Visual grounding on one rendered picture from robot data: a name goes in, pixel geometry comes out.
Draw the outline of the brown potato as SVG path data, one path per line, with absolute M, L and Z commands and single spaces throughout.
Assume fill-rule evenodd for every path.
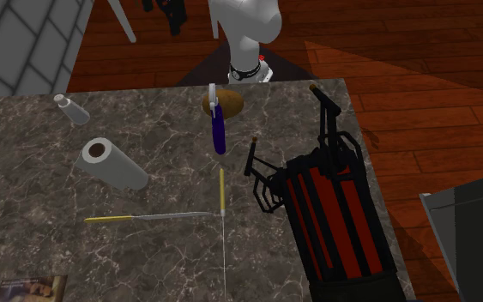
M 219 113 L 221 113 L 222 118 L 226 120 L 243 110 L 244 99 L 239 93 L 227 89 L 216 89 L 214 94 L 218 99 L 218 106 L 215 107 L 216 117 L 219 117 Z

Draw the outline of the dark robot stand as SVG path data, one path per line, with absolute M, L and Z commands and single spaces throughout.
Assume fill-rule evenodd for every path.
M 269 49 L 260 47 L 260 54 L 273 70 L 272 82 L 317 79 L 310 71 L 280 57 Z M 226 85 L 229 72 L 230 51 L 227 42 L 222 43 L 212 54 L 191 70 L 176 87 L 207 86 L 209 83 Z

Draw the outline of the grey salt shaker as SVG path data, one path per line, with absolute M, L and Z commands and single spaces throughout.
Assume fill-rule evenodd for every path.
M 83 125 L 90 119 L 89 113 L 77 105 L 74 101 L 66 98 L 62 94 L 56 94 L 53 100 L 57 103 L 59 109 L 74 123 Z

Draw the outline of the white paper towel roll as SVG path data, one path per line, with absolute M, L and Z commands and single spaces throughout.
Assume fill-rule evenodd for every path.
M 104 137 L 89 141 L 75 166 L 119 190 L 140 190 L 148 183 L 148 174 Z

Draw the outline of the brown picture book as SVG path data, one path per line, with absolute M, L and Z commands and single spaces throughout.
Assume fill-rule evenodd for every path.
M 0 302 L 62 302 L 67 275 L 3 280 Z

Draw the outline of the purple handled peeler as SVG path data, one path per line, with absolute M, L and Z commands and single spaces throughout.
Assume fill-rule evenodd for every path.
M 208 105 L 212 118 L 214 150 L 217 154 L 224 154 L 226 152 L 224 117 L 214 83 L 208 85 Z

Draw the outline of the yellow handled thin blade knife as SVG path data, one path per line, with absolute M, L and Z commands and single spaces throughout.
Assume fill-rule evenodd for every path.
M 227 302 L 226 297 L 226 232 L 225 232 L 225 216 L 226 216 L 226 198 L 225 198 L 225 179 L 224 170 L 220 169 L 220 217 L 222 228 L 222 256 L 223 256 L 223 295 L 224 302 Z

